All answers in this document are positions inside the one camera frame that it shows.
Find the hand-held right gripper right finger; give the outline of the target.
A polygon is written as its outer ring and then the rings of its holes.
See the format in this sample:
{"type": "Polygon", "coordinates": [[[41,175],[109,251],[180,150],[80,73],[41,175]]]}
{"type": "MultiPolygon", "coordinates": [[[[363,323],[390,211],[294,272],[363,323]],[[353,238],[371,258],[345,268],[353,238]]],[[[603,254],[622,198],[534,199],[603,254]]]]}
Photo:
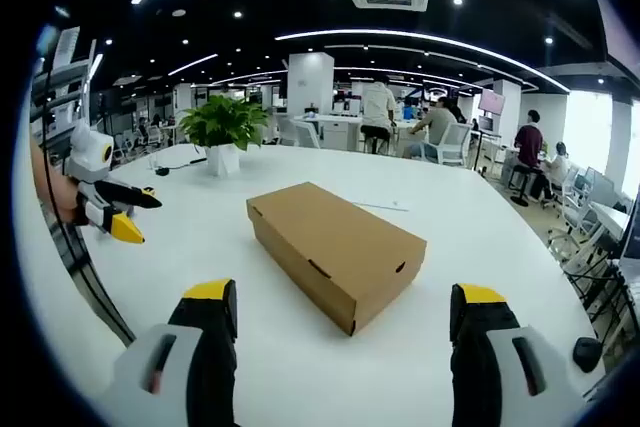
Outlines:
{"type": "Polygon", "coordinates": [[[490,288],[452,286],[449,338],[454,426],[569,426],[586,404],[560,353],[490,288]]]}

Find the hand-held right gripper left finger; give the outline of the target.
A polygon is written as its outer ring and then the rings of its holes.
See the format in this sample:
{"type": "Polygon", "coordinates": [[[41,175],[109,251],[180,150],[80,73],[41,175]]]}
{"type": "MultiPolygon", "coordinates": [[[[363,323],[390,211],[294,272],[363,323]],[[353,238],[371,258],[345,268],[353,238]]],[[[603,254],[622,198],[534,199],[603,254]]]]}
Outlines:
{"type": "Polygon", "coordinates": [[[237,335],[235,281],[191,287],[117,359],[112,424],[234,426],[237,335]]]}

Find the person's left hand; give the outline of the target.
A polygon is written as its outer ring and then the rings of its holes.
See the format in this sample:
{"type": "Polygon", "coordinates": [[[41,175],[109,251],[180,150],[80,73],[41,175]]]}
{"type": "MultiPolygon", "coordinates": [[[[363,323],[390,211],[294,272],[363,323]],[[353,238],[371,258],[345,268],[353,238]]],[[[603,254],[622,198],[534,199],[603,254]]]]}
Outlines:
{"type": "Polygon", "coordinates": [[[73,223],[78,207],[77,185],[72,179],[56,171],[50,174],[49,179],[49,182],[45,182],[48,206],[54,213],[58,213],[63,222],[73,223]]]}

